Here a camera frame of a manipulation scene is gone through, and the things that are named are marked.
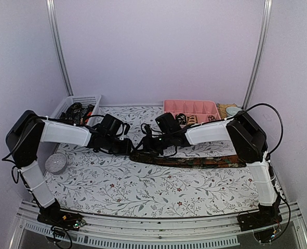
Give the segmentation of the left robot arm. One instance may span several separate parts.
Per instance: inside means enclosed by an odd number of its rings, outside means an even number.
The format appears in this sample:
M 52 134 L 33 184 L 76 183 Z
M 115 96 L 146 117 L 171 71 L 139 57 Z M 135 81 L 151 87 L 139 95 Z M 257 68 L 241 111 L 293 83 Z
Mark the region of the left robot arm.
M 125 137 L 129 128 L 129 124 L 111 115 L 104 115 L 100 123 L 91 127 L 38 116 L 26 110 L 5 137 L 9 154 L 2 160 L 13 163 L 17 169 L 18 178 L 39 208 L 39 222 L 75 230 L 82 226 L 84 218 L 79 213 L 61 209 L 39 166 L 40 147 L 66 144 L 108 155 L 128 156 L 133 149 L 132 141 Z

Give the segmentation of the brown green patterned tie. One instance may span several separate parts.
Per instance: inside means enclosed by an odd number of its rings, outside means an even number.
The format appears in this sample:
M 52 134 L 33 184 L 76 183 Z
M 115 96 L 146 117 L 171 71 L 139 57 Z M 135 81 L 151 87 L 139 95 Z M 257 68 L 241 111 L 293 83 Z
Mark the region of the brown green patterned tie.
M 151 154 L 146 153 L 131 153 L 129 159 L 138 163 L 183 169 L 220 169 L 246 167 L 246 163 L 240 160 L 237 155 L 222 157 L 176 158 L 152 156 Z

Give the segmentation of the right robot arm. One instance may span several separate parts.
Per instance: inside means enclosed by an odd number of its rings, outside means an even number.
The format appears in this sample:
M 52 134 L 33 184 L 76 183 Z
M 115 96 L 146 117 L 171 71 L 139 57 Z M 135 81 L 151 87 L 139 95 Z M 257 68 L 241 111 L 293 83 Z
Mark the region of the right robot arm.
M 283 200 L 276 187 L 276 177 L 271 166 L 271 152 L 268 150 L 266 133 L 248 114 L 241 110 L 235 115 L 201 124 L 181 126 L 172 113 L 156 118 L 161 134 L 154 135 L 152 129 L 144 126 L 142 149 L 131 155 L 132 160 L 155 165 L 222 168 L 244 164 L 249 167 L 258 191 L 259 210 L 242 214 L 238 222 L 242 231 L 279 224 L 282 222 L 279 205 Z M 165 156 L 169 147 L 187 147 L 215 141 L 230 141 L 236 152 L 233 156 L 204 159 L 175 158 Z

